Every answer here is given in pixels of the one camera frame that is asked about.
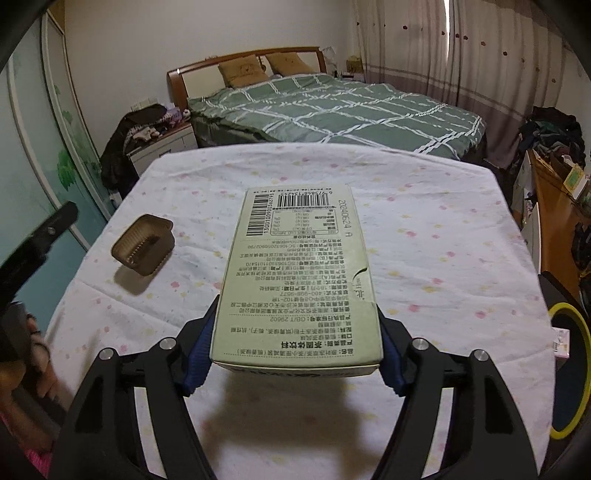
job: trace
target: brown plastic container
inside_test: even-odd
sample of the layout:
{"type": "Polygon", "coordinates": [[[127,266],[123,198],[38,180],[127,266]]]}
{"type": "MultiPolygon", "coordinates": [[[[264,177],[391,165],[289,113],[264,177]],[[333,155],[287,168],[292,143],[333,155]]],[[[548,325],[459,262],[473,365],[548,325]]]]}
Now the brown plastic container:
{"type": "Polygon", "coordinates": [[[111,255],[147,277],[174,248],[173,223],[154,215],[139,217],[113,245],[111,255]]]}

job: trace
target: table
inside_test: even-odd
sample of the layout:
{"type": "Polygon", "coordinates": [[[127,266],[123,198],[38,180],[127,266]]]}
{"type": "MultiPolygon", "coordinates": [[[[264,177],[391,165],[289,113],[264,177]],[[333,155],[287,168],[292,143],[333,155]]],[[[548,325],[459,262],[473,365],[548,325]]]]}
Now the table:
{"type": "MultiPolygon", "coordinates": [[[[537,276],[492,173],[437,157],[352,145],[207,148],[156,160],[88,252],[47,332],[73,390],[96,354],[143,351],[201,316],[219,292],[247,187],[351,185],[381,309],[440,350],[487,350],[524,418],[538,466],[548,442],[553,333],[537,276]],[[154,278],[110,248],[141,214],[174,222],[176,246],[154,278]]],[[[161,465],[138,418],[148,464],[161,465]]],[[[444,392],[426,473],[438,470],[450,415],[444,392]]],[[[268,378],[216,365],[187,400],[220,480],[370,478],[402,406],[377,372],[347,379],[268,378]]]]}
{"type": "Polygon", "coordinates": [[[574,227],[590,223],[569,196],[560,178],[554,176],[528,151],[532,176],[540,211],[541,264],[540,271],[550,273],[570,294],[570,301],[581,308],[579,269],[574,264],[570,247],[574,227]]]}

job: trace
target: curtain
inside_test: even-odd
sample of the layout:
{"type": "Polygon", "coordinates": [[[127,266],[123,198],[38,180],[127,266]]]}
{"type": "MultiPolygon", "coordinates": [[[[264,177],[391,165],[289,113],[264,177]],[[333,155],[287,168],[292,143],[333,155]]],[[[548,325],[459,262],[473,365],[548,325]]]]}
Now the curtain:
{"type": "Polygon", "coordinates": [[[556,105],[563,40],[530,0],[354,2],[367,80],[480,115],[492,164],[509,166],[534,105],[556,105]]]}

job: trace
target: barcode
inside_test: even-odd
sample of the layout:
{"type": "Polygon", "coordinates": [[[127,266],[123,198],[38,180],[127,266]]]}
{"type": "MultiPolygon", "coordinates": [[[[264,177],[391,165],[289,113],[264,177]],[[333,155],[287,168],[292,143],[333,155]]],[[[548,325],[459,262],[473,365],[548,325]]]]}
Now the barcode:
{"type": "Polygon", "coordinates": [[[278,208],[328,206],[328,193],[280,193],[277,201],[278,208]]]}
{"type": "Polygon", "coordinates": [[[262,235],[265,233],[265,217],[267,216],[269,197],[270,195],[266,193],[255,195],[255,201],[252,203],[251,217],[248,219],[248,227],[246,227],[246,236],[262,235]]]}

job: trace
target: pillow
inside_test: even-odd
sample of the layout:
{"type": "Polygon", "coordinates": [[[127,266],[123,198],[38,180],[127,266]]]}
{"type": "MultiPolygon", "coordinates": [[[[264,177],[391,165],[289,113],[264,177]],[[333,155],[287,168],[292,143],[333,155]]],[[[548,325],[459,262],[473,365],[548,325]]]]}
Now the pillow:
{"type": "Polygon", "coordinates": [[[269,53],[266,57],[273,73],[279,73],[284,77],[298,73],[315,73],[295,52],[269,53]]]}
{"type": "Polygon", "coordinates": [[[246,87],[269,79],[255,55],[224,61],[217,68],[226,86],[233,88],[246,87]]]}

